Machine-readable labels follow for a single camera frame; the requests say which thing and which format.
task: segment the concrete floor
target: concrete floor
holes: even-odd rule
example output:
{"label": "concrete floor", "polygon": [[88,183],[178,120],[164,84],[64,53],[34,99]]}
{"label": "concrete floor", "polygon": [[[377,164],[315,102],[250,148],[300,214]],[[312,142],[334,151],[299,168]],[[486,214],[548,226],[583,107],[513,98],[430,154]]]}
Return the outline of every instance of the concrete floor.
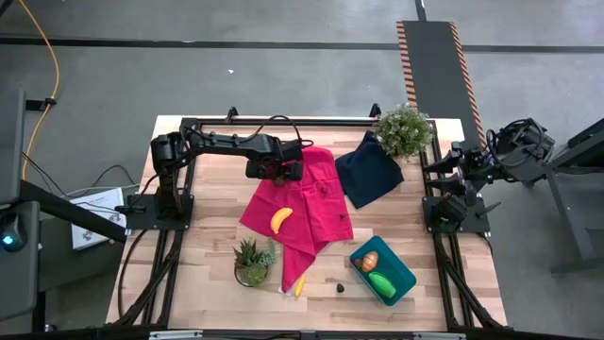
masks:
{"label": "concrete floor", "polygon": [[[46,0],[31,9],[51,36],[238,42],[395,43],[394,21],[415,20],[412,0]],[[457,23],[463,43],[604,44],[604,2],[425,0],[429,20]],[[36,31],[13,6],[0,33]],[[33,158],[63,187],[88,186],[121,163],[139,179],[160,114],[365,116],[371,104],[405,101],[396,51],[56,48],[59,104],[44,122]],[[563,144],[602,117],[602,55],[468,54],[485,128],[530,116]],[[54,70],[45,47],[0,45],[0,88],[45,97]],[[28,130],[39,117],[27,115]],[[30,180],[42,183],[33,172]],[[121,174],[103,184],[126,184]],[[553,279],[550,266],[575,258],[545,183],[532,190],[496,183],[503,204],[490,215],[495,267],[511,326],[604,338],[602,273]],[[49,321],[100,325],[115,273],[49,297]],[[0,325],[22,331],[24,319]]]}

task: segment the yellow banana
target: yellow banana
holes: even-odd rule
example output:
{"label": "yellow banana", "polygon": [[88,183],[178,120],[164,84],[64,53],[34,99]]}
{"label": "yellow banana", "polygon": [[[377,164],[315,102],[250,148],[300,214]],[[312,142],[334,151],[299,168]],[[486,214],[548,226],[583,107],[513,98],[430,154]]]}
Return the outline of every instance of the yellow banana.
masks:
{"label": "yellow banana", "polygon": [[299,297],[300,293],[302,293],[302,287],[304,287],[304,281],[306,280],[306,278],[304,277],[304,275],[302,275],[302,278],[300,278],[300,280],[298,280],[298,284],[295,286],[295,297]]}
{"label": "yellow banana", "polygon": [[274,233],[279,233],[279,228],[281,228],[281,223],[286,219],[289,215],[294,212],[292,208],[281,208],[273,215],[271,218],[271,230]]}

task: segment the pink towel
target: pink towel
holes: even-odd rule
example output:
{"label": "pink towel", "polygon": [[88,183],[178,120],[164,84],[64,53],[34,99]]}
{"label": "pink towel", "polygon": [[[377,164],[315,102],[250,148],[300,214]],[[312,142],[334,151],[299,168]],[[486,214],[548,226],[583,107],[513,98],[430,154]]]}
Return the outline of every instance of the pink towel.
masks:
{"label": "pink towel", "polygon": [[[288,181],[283,186],[263,180],[240,220],[253,231],[283,244],[283,292],[290,290],[330,241],[353,237],[333,155],[316,146],[302,152],[302,180]],[[294,212],[283,221],[279,234],[274,234],[271,218],[281,208]]]}

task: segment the desk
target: desk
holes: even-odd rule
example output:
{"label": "desk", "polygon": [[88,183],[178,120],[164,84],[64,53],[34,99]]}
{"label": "desk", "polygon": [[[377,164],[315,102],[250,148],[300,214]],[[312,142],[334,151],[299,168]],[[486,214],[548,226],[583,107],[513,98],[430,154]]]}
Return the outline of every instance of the desk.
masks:
{"label": "desk", "polygon": [[[154,137],[177,131],[182,118],[159,116]],[[435,123],[443,154],[452,141],[463,140],[460,120],[435,119]],[[242,136],[256,128],[205,126],[203,130]],[[354,150],[366,129],[300,127],[300,133],[303,138],[314,140],[315,145],[331,150],[337,158]],[[281,140],[295,137],[291,127],[265,127],[262,132],[276,135]],[[399,161],[405,181],[386,196],[358,211],[347,202],[354,240],[334,242],[319,254],[306,272],[306,284],[299,298],[285,297],[277,292],[281,280],[280,261],[271,267],[266,282],[259,288],[242,287],[233,278],[232,248],[243,238],[254,237],[260,247],[268,247],[265,237],[238,222],[259,184],[257,179],[245,177],[246,159],[202,155],[196,161],[193,221],[185,234],[180,255],[171,329],[446,330],[434,247],[423,222],[421,198],[425,194],[419,158]],[[149,153],[143,183],[154,174]],[[155,188],[152,184],[148,193],[155,192]],[[347,257],[374,235],[381,236],[417,278],[417,285],[394,307],[381,305],[348,264]],[[133,252],[123,287],[126,307],[149,279],[157,238],[157,232],[147,232]],[[489,248],[476,235],[460,234],[459,239],[468,285],[494,319],[505,324]],[[132,240],[131,236],[125,255]],[[345,287],[342,294],[336,292],[337,283]],[[456,315],[461,319],[459,294],[454,285],[452,287]],[[156,313],[160,309],[162,289],[160,287],[156,299]],[[108,321],[117,319],[116,292],[117,287]]]}

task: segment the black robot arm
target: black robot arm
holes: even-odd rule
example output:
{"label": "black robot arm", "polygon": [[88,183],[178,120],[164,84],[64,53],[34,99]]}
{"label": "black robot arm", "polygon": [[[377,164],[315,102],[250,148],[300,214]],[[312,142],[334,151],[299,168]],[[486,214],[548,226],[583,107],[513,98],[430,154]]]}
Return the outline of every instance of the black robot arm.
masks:
{"label": "black robot arm", "polygon": [[[189,165],[202,154],[243,156],[248,159],[245,175],[251,179],[272,179],[276,183],[302,179],[302,139],[281,142],[267,134],[247,137],[204,133],[190,127],[163,134],[151,141],[151,156],[159,187],[154,194],[158,219],[178,219],[183,214],[176,187],[178,169]],[[128,211],[136,210],[133,204]]]}

